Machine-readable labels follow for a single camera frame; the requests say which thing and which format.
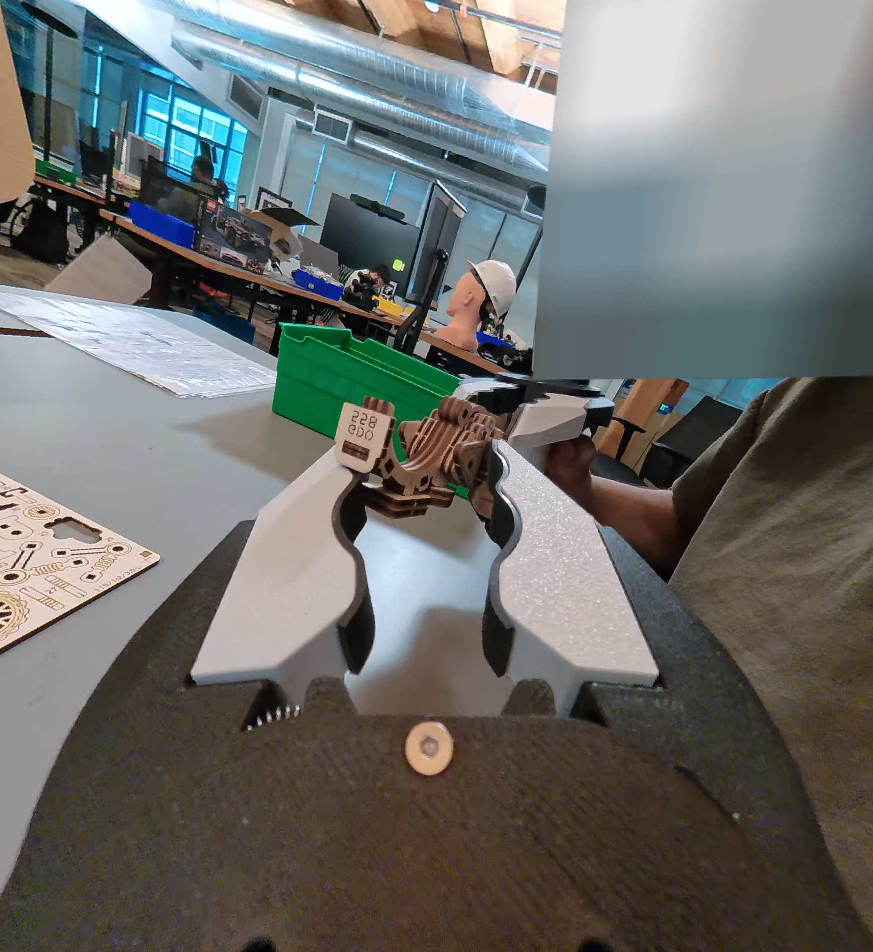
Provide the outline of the plastic-sleeved paper sheets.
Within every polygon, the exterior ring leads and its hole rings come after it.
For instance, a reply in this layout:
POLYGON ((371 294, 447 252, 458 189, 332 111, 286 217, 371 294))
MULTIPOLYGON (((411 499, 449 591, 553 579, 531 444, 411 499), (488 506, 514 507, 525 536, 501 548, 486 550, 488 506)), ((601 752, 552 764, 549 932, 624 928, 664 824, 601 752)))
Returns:
POLYGON ((273 390, 276 371, 139 307, 0 292, 0 311, 182 398, 273 390))

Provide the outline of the white hard hat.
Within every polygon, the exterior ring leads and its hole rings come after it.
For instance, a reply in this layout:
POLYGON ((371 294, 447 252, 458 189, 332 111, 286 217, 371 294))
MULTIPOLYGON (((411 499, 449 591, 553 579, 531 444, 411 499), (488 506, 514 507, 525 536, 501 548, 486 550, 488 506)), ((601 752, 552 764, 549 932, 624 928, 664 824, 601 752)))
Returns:
POLYGON ((491 304, 492 312, 505 319, 517 294, 517 282, 512 268, 494 259, 475 264, 466 263, 469 271, 478 279, 491 304))

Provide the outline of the dark blue storage crate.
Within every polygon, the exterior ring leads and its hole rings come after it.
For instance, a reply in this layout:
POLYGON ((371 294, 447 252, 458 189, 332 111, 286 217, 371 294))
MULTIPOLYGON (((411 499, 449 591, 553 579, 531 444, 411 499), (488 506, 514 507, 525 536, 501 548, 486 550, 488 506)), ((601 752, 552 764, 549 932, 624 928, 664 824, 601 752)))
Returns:
POLYGON ((253 345, 255 327, 252 321, 228 307, 220 306, 214 302, 205 303, 208 306, 196 306, 192 310, 192 316, 244 343, 253 345))

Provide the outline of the black floor lamp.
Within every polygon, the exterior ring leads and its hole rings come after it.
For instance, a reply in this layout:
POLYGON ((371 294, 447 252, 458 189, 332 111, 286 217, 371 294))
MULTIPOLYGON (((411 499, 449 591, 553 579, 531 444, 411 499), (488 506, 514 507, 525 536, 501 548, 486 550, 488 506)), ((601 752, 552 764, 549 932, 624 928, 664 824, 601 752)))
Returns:
POLYGON ((516 292, 518 292, 525 280, 526 273, 528 272, 529 267, 532 264, 534 257, 536 256, 539 244, 541 243, 544 226, 543 219, 545 214, 547 200, 547 187, 544 184, 533 184, 526 191, 524 211, 526 214, 529 214, 530 217, 537 219, 537 228, 536 232, 529 244, 528 250, 525 252, 521 266, 516 274, 516 292))

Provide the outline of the person's right hand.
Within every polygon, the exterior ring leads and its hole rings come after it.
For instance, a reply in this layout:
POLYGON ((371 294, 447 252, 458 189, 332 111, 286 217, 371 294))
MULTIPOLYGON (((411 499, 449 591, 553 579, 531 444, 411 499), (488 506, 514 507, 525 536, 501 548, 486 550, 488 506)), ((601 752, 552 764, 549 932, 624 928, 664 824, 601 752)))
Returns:
POLYGON ((595 515, 597 486, 590 468, 596 449, 590 436, 581 435, 549 447, 545 473, 573 502, 595 515))

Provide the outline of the black webcam bar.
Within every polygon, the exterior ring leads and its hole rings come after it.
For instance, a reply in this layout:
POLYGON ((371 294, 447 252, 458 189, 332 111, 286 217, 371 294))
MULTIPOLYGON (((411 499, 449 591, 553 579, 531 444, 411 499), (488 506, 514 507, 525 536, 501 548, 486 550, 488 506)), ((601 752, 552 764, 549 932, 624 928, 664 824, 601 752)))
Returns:
POLYGON ((390 208, 376 200, 358 194, 351 194, 349 196, 349 200, 357 207, 366 211, 370 211, 378 217, 382 217, 401 224, 405 223, 405 213, 399 211, 398 209, 390 208))

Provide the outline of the open cardboard box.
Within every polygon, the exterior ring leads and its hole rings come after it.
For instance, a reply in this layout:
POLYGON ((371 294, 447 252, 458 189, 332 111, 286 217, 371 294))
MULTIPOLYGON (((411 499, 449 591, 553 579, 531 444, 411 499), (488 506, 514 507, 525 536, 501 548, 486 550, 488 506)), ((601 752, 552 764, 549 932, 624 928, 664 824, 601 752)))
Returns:
POLYGON ((287 262, 300 256, 302 250, 301 236, 294 231, 295 228, 319 224, 319 222, 293 208, 246 208, 244 214, 270 230, 271 256, 278 262, 287 262))

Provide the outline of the black swivel chair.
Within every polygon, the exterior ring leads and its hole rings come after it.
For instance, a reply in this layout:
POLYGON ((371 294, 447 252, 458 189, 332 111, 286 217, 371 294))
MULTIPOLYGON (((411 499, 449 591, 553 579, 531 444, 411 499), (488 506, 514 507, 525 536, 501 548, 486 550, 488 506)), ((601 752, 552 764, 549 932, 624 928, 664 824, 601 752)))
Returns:
POLYGON ((392 347, 395 351, 412 356, 415 354, 417 344, 426 320, 432 310, 432 301, 425 299, 414 307, 406 319, 397 327, 392 347))

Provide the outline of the mannequin head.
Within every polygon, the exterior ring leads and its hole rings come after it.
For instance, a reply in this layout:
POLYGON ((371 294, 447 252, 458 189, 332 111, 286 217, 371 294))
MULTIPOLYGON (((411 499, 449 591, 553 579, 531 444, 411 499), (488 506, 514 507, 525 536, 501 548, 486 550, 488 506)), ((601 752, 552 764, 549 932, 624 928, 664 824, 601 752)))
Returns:
POLYGON ((447 304, 449 324, 432 335, 444 343, 467 353, 478 351, 477 333, 496 312, 490 295, 478 274, 470 268, 457 282, 447 304))

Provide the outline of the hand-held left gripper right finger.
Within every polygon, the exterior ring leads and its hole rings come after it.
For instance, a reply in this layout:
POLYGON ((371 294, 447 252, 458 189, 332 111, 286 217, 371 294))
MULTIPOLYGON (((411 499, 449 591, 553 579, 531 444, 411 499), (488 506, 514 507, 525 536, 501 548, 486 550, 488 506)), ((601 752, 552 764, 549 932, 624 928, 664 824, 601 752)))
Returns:
POLYGON ((512 682, 653 685, 659 668, 593 517, 508 443, 488 452, 498 547, 482 623, 512 682))

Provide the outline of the grey leaning panel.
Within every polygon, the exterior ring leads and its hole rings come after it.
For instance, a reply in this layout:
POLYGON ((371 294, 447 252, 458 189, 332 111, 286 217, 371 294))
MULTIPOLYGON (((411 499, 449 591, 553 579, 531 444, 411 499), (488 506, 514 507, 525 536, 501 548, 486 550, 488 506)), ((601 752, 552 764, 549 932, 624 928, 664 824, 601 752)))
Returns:
POLYGON ((134 304, 150 290, 152 271, 112 234, 99 236, 44 288, 106 303, 134 304))

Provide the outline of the small blue parts bin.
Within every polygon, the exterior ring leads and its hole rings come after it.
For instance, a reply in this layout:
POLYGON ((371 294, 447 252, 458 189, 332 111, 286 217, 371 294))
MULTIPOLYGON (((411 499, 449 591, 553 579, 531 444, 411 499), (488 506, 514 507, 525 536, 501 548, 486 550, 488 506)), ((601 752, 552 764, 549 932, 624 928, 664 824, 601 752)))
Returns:
POLYGON ((312 273, 308 269, 297 268, 292 272, 291 279, 301 291, 311 292, 334 303, 342 299, 343 286, 323 272, 312 273))
POLYGON ((171 244, 192 249, 194 225, 136 200, 128 203, 128 217, 137 228, 171 244))

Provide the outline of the printed toy box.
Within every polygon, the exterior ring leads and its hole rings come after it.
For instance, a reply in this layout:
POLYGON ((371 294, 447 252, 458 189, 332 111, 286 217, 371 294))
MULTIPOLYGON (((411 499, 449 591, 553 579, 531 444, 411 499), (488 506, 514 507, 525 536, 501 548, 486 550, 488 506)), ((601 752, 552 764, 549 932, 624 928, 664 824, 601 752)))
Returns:
POLYGON ((199 204, 192 249, 230 267, 262 275, 271 258, 272 230, 213 198, 199 204))

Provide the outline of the wooden sheet with rod parts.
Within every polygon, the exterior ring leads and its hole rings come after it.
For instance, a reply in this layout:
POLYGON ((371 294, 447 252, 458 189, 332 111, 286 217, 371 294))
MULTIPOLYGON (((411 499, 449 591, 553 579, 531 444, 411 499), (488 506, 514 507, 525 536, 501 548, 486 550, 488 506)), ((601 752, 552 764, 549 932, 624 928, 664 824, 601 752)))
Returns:
POLYGON ((0 654, 159 561, 0 473, 0 654))

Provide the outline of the tall black screen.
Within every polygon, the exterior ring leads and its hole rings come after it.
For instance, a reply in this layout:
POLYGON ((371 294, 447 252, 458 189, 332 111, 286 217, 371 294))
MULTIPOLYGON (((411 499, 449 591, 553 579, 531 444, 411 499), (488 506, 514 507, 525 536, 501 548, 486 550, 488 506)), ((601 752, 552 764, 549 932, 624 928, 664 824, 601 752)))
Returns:
POLYGON ((444 183, 437 179, 430 186, 418 242, 407 279, 404 300, 421 303, 430 283, 437 252, 452 257, 456 237, 466 217, 466 207, 444 183))

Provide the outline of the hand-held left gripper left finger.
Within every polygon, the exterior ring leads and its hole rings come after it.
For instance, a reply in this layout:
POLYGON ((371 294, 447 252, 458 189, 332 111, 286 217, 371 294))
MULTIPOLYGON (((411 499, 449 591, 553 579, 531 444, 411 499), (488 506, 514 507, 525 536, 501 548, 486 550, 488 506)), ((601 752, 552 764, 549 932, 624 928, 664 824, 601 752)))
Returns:
POLYGON ((260 510, 192 665, 195 684, 360 673, 374 617, 354 544, 367 523, 359 490, 330 449, 260 510))

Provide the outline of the long wooden workbench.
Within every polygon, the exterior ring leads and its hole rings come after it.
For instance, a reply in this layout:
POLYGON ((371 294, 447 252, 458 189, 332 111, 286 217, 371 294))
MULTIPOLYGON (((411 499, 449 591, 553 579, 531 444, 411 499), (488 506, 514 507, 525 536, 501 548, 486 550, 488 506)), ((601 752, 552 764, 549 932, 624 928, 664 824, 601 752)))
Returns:
POLYGON ((140 228, 129 217, 109 210, 102 196, 86 189, 63 184, 36 173, 30 193, 77 208, 87 215, 95 212, 97 225, 105 226, 109 232, 128 234, 148 247, 157 256, 157 265, 153 269, 153 279, 147 295, 153 308, 167 308, 174 276, 194 270, 208 275, 214 274, 213 282, 216 286, 221 286, 232 297, 248 301, 250 306, 273 299, 281 311, 299 317, 333 309, 349 315, 349 322, 363 332, 370 326, 386 327, 384 336, 394 334, 402 324, 398 317, 378 311, 363 311, 345 302, 333 302, 281 277, 274 278, 235 268, 190 248, 169 242, 140 228))

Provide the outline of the wooden beam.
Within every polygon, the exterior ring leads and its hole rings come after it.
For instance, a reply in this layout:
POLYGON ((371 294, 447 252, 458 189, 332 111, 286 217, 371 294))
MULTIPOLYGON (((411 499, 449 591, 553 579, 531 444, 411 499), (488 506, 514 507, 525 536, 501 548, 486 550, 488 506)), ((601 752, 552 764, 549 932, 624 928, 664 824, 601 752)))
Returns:
POLYGON ((632 430, 631 435, 637 436, 645 432, 658 415, 662 405, 675 408, 689 387, 686 380, 679 378, 636 379, 633 385, 623 394, 618 391, 615 397, 615 411, 613 416, 623 422, 611 422, 607 427, 599 430, 594 438, 596 449, 612 458, 620 459, 619 447, 627 449, 625 424, 639 427, 632 430))

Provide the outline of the wooden motorcycle model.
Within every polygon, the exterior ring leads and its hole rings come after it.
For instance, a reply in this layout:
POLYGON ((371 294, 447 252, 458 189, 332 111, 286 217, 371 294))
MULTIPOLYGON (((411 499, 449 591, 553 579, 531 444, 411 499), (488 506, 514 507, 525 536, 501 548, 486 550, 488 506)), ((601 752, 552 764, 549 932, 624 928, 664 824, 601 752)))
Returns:
POLYGON ((418 421, 397 422, 395 408, 366 397, 345 403, 335 433, 335 458, 361 477, 357 496, 368 509, 401 519, 450 507, 457 488, 489 518, 490 449, 505 434, 503 419, 454 396, 418 421))

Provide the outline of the silver ventilation duct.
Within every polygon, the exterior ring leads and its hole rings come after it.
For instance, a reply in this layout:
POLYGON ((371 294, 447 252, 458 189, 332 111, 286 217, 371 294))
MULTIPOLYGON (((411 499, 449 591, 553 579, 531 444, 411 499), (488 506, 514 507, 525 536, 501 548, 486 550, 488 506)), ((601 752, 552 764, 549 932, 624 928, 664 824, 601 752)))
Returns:
POLYGON ((549 175, 549 131, 507 113, 470 80, 406 62, 318 65, 312 54, 281 53, 186 20, 172 47, 185 58, 228 69, 315 105, 335 108, 526 181, 549 175))

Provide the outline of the large black screen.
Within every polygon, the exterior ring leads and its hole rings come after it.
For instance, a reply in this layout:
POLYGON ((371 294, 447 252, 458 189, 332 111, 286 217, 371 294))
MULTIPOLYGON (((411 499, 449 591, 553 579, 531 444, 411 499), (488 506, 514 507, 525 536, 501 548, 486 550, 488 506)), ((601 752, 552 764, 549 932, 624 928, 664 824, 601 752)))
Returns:
POLYGON ((419 228, 388 214, 364 208, 333 193, 325 214, 320 244, 334 251, 338 263, 352 270, 386 265, 396 297, 407 291, 419 241, 419 228))

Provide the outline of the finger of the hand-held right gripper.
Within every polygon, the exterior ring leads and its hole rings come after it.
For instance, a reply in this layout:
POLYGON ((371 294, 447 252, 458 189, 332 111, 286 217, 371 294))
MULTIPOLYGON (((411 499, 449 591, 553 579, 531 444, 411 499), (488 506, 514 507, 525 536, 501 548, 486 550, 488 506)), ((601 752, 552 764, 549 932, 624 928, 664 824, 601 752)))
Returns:
POLYGON ((590 397, 546 395, 525 402, 514 413, 510 446, 536 451, 575 439, 585 429, 590 401, 590 397))
POLYGON ((525 386, 497 378, 462 379, 454 398, 476 404, 489 414, 512 414, 525 402, 525 386))

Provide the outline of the person's olive shirt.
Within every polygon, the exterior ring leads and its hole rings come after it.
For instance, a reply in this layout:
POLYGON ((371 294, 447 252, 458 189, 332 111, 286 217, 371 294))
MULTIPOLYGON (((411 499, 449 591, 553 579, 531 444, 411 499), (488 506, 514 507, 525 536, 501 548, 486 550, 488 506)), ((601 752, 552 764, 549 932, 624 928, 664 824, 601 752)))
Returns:
POLYGON ((759 395, 672 493, 670 586, 781 730, 873 930, 873 376, 759 395))

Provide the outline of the green plastic bin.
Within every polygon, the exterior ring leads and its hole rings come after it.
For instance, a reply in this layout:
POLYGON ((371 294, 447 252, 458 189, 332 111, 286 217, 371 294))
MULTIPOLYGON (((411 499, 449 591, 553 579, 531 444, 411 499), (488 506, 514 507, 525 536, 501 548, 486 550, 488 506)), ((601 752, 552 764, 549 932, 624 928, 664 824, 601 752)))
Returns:
POLYGON ((418 421, 460 386, 460 379, 346 328, 282 324, 274 412, 334 437, 345 403, 365 397, 394 406, 397 422, 418 421))

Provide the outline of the grey desk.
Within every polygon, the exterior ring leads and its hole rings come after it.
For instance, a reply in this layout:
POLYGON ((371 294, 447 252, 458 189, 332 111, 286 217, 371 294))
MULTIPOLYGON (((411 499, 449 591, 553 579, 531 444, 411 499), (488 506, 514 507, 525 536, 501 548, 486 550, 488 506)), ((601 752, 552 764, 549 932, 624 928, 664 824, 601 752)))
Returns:
MULTIPOLYGON (((0 472, 142 543, 160 564, 0 655, 0 893, 44 782, 135 631, 240 522, 323 455, 270 391, 179 398, 51 338, 0 335, 0 472)), ((481 648, 497 548, 456 500, 371 513, 357 539, 376 629, 361 713, 494 715, 512 684, 481 648)))

